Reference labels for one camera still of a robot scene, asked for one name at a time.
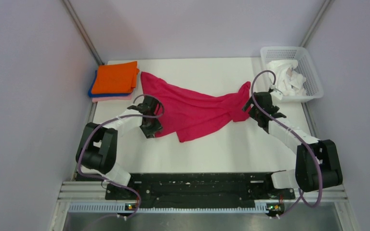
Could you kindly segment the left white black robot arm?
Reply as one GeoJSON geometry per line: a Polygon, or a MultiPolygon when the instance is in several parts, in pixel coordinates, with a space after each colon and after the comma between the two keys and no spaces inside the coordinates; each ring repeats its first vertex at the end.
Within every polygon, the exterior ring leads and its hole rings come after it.
{"type": "Polygon", "coordinates": [[[131,175],[117,162],[118,139],[133,129],[140,129],[147,139],[162,131],[159,118],[164,114],[162,102],[154,96],[143,94],[143,101],[133,103],[119,116],[101,124],[88,123],[76,154],[77,172],[84,177],[107,181],[117,186],[124,199],[133,197],[131,175]]]}

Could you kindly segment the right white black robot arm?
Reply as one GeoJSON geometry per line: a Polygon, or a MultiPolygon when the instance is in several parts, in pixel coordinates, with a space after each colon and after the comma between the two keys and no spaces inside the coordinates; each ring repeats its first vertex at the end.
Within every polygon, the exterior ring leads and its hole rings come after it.
{"type": "Polygon", "coordinates": [[[276,92],[255,92],[242,109],[260,128],[280,140],[296,156],[293,169],[266,176],[264,194],[277,198],[286,188],[312,192],[341,185],[343,174],[335,143],[320,140],[294,127],[274,105],[276,98],[276,92]]]}

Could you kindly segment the crimson red t-shirt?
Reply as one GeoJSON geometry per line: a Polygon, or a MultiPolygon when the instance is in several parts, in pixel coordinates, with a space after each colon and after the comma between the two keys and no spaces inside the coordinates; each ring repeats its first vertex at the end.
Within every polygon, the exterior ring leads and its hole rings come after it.
{"type": "Polygon", "coordinates": [[[219,97],[180,88],[147,72],[141,73],[141,83],[143,93],[158,98],[164,106],[157,138],[176,133],[179,142],[192,141],[217,132],[231,121],[249,118],[242,108],[250,98],[250,82],[236,93],[219,97]]]}

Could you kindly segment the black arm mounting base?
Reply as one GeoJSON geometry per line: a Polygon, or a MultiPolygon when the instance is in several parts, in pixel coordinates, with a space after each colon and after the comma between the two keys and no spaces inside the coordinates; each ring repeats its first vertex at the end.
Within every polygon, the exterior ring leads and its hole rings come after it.
{"type": "Polygon", "coordinates": [[[106,200],[142,198],[140,208],[225,209],[250,208],[257,200],[295,199],[289,189],[276,189],[270,173],[132,173],[128,187],[107,183],[106,200]]]}

